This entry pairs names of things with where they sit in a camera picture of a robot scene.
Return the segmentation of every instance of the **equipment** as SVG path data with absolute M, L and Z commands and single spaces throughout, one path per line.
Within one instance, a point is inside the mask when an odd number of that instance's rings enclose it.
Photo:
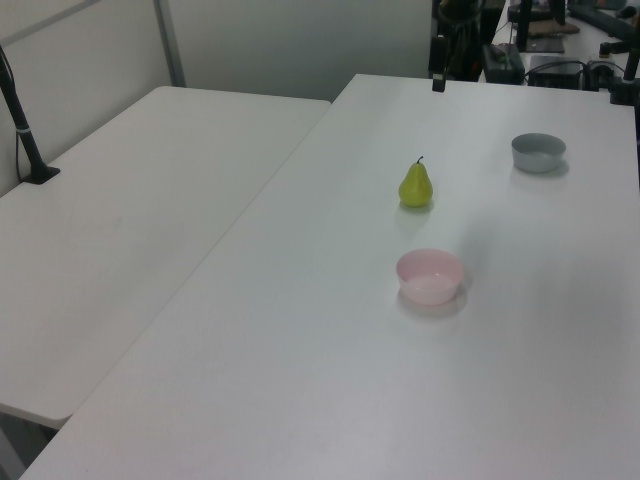
M 515 45 L 483 45 L 482 69 L 488 83 L 520 85 L 524 65 Z
M 516 45 L 521 52 L 556 52 L 563 53 L 562 39 L 554 37 L 545 42 L 531 42 L 528 39 L 529 23 L 531 22 L 532 0 L 520 2 L 520 21 L 516 34 Z M 565 24 L 564 0 L 549 0 L 549 10 L 553 19 L 560 25 Z
M 7 57 L 0 47 L 0 88 L 2 94 L 9 107 L 11 117 L 13 117 L 13 123 L 16 126 L 16 133 L 22 140 L 27 157 L 31 163 L 31 174 L 23 179 L 28 183 L 35 183 L 41 185 L 50 178 L 60 173 L 60 169 L 47 166 L 40 157 L 40 152 L 36 146 L 36 141 L 31 133 L 31 128 L 27 123 L 27 118 L 24 115 L 18 94 L 16 93 L 16 85 L 11 73 L 11 67 Z
M 566 88 L 569 90 L 580 89 L 582 66 L 577 58 L 534 55 L 531 57 L 530 67 L 530 86 Z

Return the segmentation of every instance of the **green pear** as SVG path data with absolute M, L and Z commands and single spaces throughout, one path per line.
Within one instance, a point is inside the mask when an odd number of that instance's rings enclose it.
M 407 207 L 424 207 L 429 204 L 433 196 L 433 187 L 427 175 L 427 169 L 420 163 L 423 158 L 420 157 L 411 165 L 398 189 L 400 200 Z

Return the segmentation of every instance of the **wall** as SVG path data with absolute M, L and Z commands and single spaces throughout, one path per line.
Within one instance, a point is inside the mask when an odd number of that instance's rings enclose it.
M 356 73 L 426 77 L 430 0 L 167 0 L 187 86 L 333 101 Z
M 47 163 L 153 88 L 170 84 L 153 0 L 101 0 L 4 50 Z M 3 195 L 17 179 L 15 129 L 0 103 Z M 26 162 L 22 171 L 28 172 Z

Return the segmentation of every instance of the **white table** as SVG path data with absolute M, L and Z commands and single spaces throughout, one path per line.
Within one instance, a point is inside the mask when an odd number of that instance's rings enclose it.
M 513 169 L 531 131 L 568 171 Z M 604 95 L 356 76 L 24 480 L 635 480 L 638 197 Z M 453 303 L 398 297 L 420 247 Z
M 498 22 L 498 31 L 493 37 L 492 43 L 494 45 L 498 45 L 501 43 L 509 43 L 510 40 L 510 29 L 512 24 L 509 23 L 506 26 L 502 27 L 507 23 L 507 8 L 509 7 L 510 2 L 507 0 L 505 2 L 504 8 L 502 9 L 502 15 L 500 16 L 500 21 Z M 521 53 L 520 57 L 522 58 L 522 63 L 524 64 L 525 71 L 529 71 L 529 64 L 531 62 L 531 57 L 533 55 L 550 55 L 550 56 L 566 56 L 566 57 L 574 57 L 578 60 L 587 63 L 590 60 L 603 60 L 613 62 L 618 65 L 620 68 L 624 69 L 627 64 L 628 54 L 620 53 L 615 55 L 610 55 L 609 58 L 599 58 L 598 52 L 600 51 L 600 44 L 602 42 L 618 42 L 620 41 L 617 38 L 609 37 L 609 35 L 602 30 L 599 30 L 588 23 L 583 22 L 582 20 L 578 20 L 576 18 L 572 18 L 570 16 L 570 12 L 566 12 L 566 21 L 573 25 L 576 25 L 580 28 L 580 32 L 573 35 L 565 35 L 563 38 L 563 44 L 565 52 L 563 54 L 558 53 Z M 511 38 L 511 43 L 515 43 L 516 39 L 516 30 L 513 30 L 513 35 Z M 616 75 L 622 76 L 622 72 L 618 69 L 616 70 Z
M 160 88 L 0 199 L 0 412 L 59 428 L 328 105 Z

